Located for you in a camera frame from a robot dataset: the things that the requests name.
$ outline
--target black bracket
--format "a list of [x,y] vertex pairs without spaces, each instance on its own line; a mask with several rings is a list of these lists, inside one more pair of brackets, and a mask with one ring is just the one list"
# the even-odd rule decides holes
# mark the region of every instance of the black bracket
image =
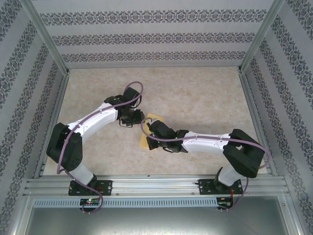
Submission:
[[[225,192],[220,192],[216,189],[214,184],[214,179],[200,179],[197,185],[199,186],[200,195],[221,195],[226,194]],[[232,186],[229,187],[229,194],[231,194],[231,189],[233,189],[233,194],[241,195],[243,193],[243,186],[241,180],[234,182]]]
[[[97,180],[94,187],[95,190],[99,191],[102,196],[111,196],[112,192],[112,180]],[[76,181],[72,180],[68,190],[69,196],[98,196],[97,193],[82,187]]]

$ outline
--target patterned wallpaper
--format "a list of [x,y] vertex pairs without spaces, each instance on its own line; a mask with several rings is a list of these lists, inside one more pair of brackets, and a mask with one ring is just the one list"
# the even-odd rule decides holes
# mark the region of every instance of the patterned wallpaper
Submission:
[[240,65],[272,0],[33,1],[69,68]]
[[246,76],[280,175],[305,234],[313,234],[313,6],[287,0]]
[[63,80],[18,0],[0,3],[0,235],[32,178]]

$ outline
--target enclosure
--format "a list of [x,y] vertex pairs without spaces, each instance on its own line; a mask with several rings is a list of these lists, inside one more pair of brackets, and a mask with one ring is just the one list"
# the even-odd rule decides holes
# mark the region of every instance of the enclosure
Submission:
[[[313,233],[312,0],[0,6],[0,234]],[[219,213],[196,185],[226,158],[149,151],[139,125],[116,121],[84,143],[83,163],[112,185],[103,208],[82,215],[88,197],[69,196],[71,179],[46,155],[52,130],[132,81],[144,85],[144,114],[174,130],[239,128],[271,152],[256,178],[241,179],[237,208]]]

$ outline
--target yellow paper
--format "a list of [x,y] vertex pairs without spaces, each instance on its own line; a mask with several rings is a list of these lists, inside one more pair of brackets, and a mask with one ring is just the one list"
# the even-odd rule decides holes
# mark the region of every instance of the yellow paper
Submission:
[[[157,118],[159,119],[160,121],[163,121],[163,118],[161,118],[160,116],[157,116],[157,115],[154,115],[154,114],[148,114],[147,115],[147,118]],[[145,132],[147,132],[148,134],[151,134],[151,131],[149,130],[149,127],[147,126],[147,123],[149,122],[149,120],[146,120],[145,122],[145,125],[143,126],[143,129],[145,130]],[[139,145],[140,148],[146,148],[146,149],[149,149],[149,146],[148,146],[148,142],[147,142],[147,138],[146,138],[146,135],[142,133],[141,135],[141,140],[140,140],[140,145]]]

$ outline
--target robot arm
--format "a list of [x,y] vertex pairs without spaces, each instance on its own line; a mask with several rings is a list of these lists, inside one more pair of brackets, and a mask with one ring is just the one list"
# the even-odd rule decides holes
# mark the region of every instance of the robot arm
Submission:
[[255,178],[257,176],[264,151],[249,144],[225,141],[225,139],[237,139],[257,144],[253,138],[242,130],[234,129],[232,133],[223,135],[205,135],[188,130],[178,130],[175,132],[163,122],[156,119],[150,121],[148,127],[153,137],[160,139],[186,138],[185,140],[166,142],[156,141],[147,137],[150,150],[162,147],[165,151],[173,153],[209,152],[224,155],[231,166],[222,167],[216,175],[214,185],[220,192],[229,191],[229,187],[242,177]]
[[[82,163],[83,143],[102,127],[116,120],[119,120],[120,124],[122,123],[127,127],[131,127],[134,124],[140,124],[144,119],[144,114],[135,108],[140,104],[141,97],[139,100],[134,101],[128,105],[108,108],[112,105],[130,101],[138,95],[139,93],[136,90],[129,87],[125,90],[123,95],[111,96],[107,98],[98,109],[94,110],[81,119],[84,120],[91,114],[94,114],[75,129],[74,133],[69,138],[61,162],[61,166],[75,179],[84,185],[88,185],[89,187],[94,188],[97,178]],[[67,138],[70,131],[73,130],[81,120],[70,123],[68,125],[58,123],[54,127],[46,153],[56,163],[59,162],[65,139]]]

